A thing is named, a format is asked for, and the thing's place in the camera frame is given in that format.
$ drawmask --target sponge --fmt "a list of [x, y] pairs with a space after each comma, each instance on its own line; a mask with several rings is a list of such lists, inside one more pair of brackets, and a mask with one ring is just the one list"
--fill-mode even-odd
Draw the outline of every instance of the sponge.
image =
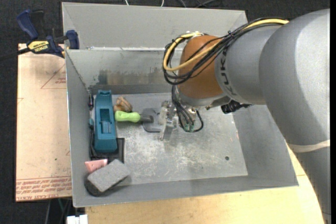
[[126, 165], [115, 159], [109, 165], [91, 173], [85, 182], [85, 187], [92, 195], [99, 196], [129, 175], [130, 171]]

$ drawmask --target green handle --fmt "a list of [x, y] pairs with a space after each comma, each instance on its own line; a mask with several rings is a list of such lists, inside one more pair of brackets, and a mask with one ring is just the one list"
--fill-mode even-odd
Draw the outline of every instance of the green handle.
[[114, 114], [114, 119], [116, 121], [138, 122], [141, 120], [141, 115], [137, 112], [127, 113], [124, 111], [116, 111]]

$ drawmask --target pink eraser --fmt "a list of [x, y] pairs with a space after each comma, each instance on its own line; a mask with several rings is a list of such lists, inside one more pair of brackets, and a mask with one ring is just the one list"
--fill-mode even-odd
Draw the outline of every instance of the pink eraser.
[[98, 159], [96, 161], [85, 162], [85, 166], [90, 174], [95, 170], [98, 170], [99, 168], [102, 168], [106, 165], [107, 165], [107, 159]]

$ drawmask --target yellow cable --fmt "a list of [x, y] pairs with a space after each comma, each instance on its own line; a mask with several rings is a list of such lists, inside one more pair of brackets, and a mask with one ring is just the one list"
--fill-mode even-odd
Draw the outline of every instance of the yellow cable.
[[285, 25], [288, 22], [289, 22], [288, 20], [282, 20], [282, 19], [265, 19], [265, 20], [260, 20], [258, 22], [252, 23], [252, 24], [246, 26], [243, 30], [248, 29], [250, 27], [257, 26], [257, 25], [261, 25], [261, 24], [280, 24], [280, 25]]
[[[262, 25], [262, 24], [281, 24], [281, 25], [284, 25], [284, 24], [286, 24], [288, 22], [289, 21], [282, 20], [282, 19], [265, 19], [265, 20], [260, 20], [258, 22], [252, 23], [252, 24], [246, 26], [245, 28], [243, 28], [243, 30], [248, 29], [248, 28], [253, 27], [253, 26]], [[171, 51], [177, 46], [177, 44], [179, 44], [179, 42], [182, 39], [184, 39], [184, 38], [191, 38], [191, 37], [199, 35], [199, 34], [200, 34], [199, 32], [194, 32], [194, 33], [186, 34], [186, 35], [183, 35], [183, 36], [177, 38], [175, 40], [175, 42], [171, 45], [171, 47], [167, 50], [167, 53], [164, 56], [164, 59], [163, 59], [163, 68], [165, 70], [171, 71], [171, 72], [180, 70], [180, 69], [184, 68], [185, 66], [189, 65], [189, 63], [191, 63], [192, 61], [197, 60], [199, 57], [201, 57], [204, 54], [208, 53], [215, 46], [217, 46], [217, 44], [222, 40], [222, 39], [220, 39], [219, 42], [217, 42], [216, 44], [214, 44], [211, 47], [207, 48], [206, 50], [200, 52], [199, 54], [195, 55], [193, 58], [189, 59], [187, 62], [184, 62], [183, 64], [181, 64], [181, 65], [179, 65], [177, 67], [173, 67], [173, 68], [168, 67], [167, 64], [166, 64], [167, 60], [168, 60], [168, 56], [170, 55]]]

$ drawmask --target cable bundle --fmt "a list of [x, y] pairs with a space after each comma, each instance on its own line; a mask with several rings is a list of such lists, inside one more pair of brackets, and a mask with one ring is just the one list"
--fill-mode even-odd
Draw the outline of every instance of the cable bundle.
[[[203, 120], [199, 112], [196, 110], [201, 126], [195, 130], [194, 129], [195, 120], [193, 119], [191, 113], [186, 109], [186, 107], [183, 104], [181, 104], [180, 99], [177, 96], [177, 85], [182, 84], [187, 80], [198, 76], [205, 68], [207, 68], [216, 59], [216, 57], [220, 53], [223, 52], [223, 50], [229, 49], [229, 47], [232, 46], [232, 44], [234, 44], [234, 41], [237, 38], [244, 35], [245, 33], [263, 26], [269, 26], [274, 24], [284, 25], [286, 23], [288, 23], [288, 21], [281, 18], [260, 18], [257, 20], [253, 20], [250, 23], [242, 25], [233, 32], [229, 31], [228, 34], [223, 37], [213, 38], [207, 41], [198, 50], [196, 50], [184, 63], [181, 63], [177, 67], [171, 66], [172, 58], [174, 56], [174, 52], [177, 46], [181, 44], [183, 41], [189, 40], [193, 37], [203, 34], [199, 32], [185, 33], [177, 37], [175, 40], [173, 40], [170, 44], [166, 46], [163, 57], [164, 78], [169, 84], [172, 85], [172, 102], [176, 107], [176, 112], [179, 120], [178, 122], [186, 132], [197, 132], [201, 130], [203, 128]], [[208, 44], [214, 41], [216, 41], [215, 44], [203, 50]], [[178, 71], [189, 65], [191, 62], [196, 61], [197, 63], [190, 71], [185, 72], [183, 74], [175, 73], [175, 71]], [[231, 113], [239, 108], [248, 106], [250, 105], [240, 104], [232, 100], [229, 104], [227, 104], [227, 106], [222, 106], [222, 109], [224, 113]]]

